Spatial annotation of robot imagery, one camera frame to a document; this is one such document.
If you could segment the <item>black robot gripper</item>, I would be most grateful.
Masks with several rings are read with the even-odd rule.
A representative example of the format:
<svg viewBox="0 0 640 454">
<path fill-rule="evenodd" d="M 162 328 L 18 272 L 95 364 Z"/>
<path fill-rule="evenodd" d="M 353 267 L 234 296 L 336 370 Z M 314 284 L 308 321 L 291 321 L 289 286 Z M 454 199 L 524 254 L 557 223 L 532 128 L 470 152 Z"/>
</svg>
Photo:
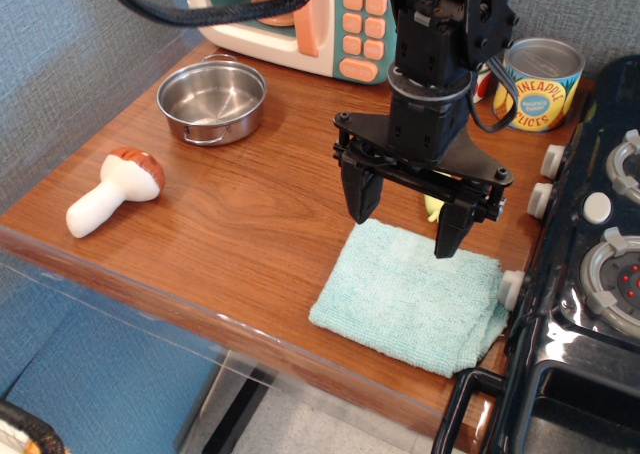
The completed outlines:
<svg viewBox="0 0 640 454">
<path fill-rule="evenodd" d="M 471 140 L 467 123 L 478 118 L 473 94 L 477 73 L 449 86 L 421 85 L 388 70 L 388 114 L 341 112 L 334 157 L 349 215 L 364 223 L 377 208 L 389 179 L 442 200 L 435 256 L 455 255 L 474 222 L 496 221 L 512 173 Z M 470 203 L 462 201 L 468 196 Z"/>
</svg>

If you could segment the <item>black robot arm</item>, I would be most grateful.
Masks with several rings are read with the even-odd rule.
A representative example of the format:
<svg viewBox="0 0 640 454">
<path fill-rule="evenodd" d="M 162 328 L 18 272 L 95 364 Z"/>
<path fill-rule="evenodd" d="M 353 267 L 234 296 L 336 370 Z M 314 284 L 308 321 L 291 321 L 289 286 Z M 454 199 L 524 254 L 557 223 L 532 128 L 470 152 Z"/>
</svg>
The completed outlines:
<svg viewBox="0 0 640 454">
<path fill-rule="evenodd" d="M 387 74 L 387 115 L 339 113 L 334 157 L 350 216 L 363 223 L 385 180 L 443 201 L 436 257 L 452 257 L 476 222 L 497 220 L 513 174 L 481 150 L 467 124 L 478 121 L 474 90 L 488 66 L 511 96 L 498 59 L 518 22 L 507 0 L 391 0 L 395 60 Z"/>
</svg>

